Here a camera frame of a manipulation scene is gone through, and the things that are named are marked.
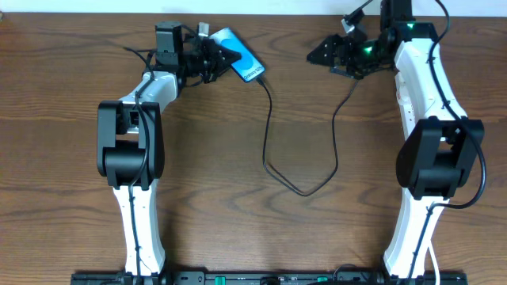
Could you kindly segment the white power strip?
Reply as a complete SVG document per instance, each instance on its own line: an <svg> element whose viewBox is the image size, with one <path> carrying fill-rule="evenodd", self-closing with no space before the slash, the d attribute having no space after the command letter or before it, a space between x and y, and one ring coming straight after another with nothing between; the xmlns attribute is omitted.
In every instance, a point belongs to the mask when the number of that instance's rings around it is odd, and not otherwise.
<svg viewBox="0 0 507 285"><path fill-rule="evenodd" d="M410 95L408 92L408 88L406 85L406 81L404 80L402 74L398 72L395 75L395 84L396 84L396 99L398 102L398 106L400 109L400 115L402 119L402 129L404 138L408 139L412 130L415 127L414 121L414 109L411 103Z"/></svg>

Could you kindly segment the blue Galaxy smartphone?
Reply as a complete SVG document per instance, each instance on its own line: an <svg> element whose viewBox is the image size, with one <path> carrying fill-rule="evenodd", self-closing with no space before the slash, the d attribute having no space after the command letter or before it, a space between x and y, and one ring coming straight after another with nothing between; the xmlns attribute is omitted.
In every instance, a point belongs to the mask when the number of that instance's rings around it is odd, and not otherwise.
<svg viewBox="0 0 507 285"><path fill-rule="evenodd" d="M241 55L241 58L233 62L231 67L244 82L251 82L264 74L264 65L232 29L223 28L211 34L210 38L218 45Z"/></svg>

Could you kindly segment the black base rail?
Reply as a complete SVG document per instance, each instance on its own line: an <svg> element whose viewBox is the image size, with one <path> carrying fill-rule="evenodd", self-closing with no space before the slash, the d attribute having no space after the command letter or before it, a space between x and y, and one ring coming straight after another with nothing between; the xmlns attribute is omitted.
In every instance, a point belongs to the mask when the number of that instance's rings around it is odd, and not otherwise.
<svg viewBox="0 0 507 285"><path fill-rule="evenodd" d="M366 272L360 269L346 268L337 273L206 273L197 271L170 272L161 275L137 277L131 273L74 273L71 275L72 285L92 284L161 284L161 285L304 285L304 284L436 284L433 273L425 273L416 279L404 281L395 277L387 277L380 272ZM466 285L467 275L464 273L441 273L439 284Z"/></svg>

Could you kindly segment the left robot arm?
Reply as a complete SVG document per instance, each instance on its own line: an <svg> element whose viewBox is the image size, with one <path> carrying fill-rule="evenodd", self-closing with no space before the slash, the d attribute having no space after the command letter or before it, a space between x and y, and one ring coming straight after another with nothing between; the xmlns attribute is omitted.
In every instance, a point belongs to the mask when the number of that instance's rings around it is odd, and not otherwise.
<svg viewBox="0 0 507 285"><path fill-rule="evenodd" d="M217 44L205 22L191 29L179 21L161 21L154 30L155 48L133 51L144 65L140 83L97 108L97 171L112 188L122 215L127 249L123 283L155 282L166 262L156 210L165 167L162 113L187 87L188 78L214 82L241 58Z"/></svg>

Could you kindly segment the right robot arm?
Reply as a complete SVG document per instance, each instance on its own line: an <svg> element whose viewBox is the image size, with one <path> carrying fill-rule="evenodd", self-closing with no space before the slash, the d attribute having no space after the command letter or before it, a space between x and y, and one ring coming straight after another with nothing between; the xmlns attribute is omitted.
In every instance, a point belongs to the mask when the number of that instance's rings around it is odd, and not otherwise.
<svg viewBox="0 0 507 285"><path fill-rule="evenodd" d="M396 158L402 204L391 243L383 254L389 283L421 283L425 255L438 219L470 176L484 137L481 120L459 105L440 61L433 24L392 21L376 40L350 26L347 36L328 36L307 61L362 79L396 70L396 97L405 142Z"/></svg>

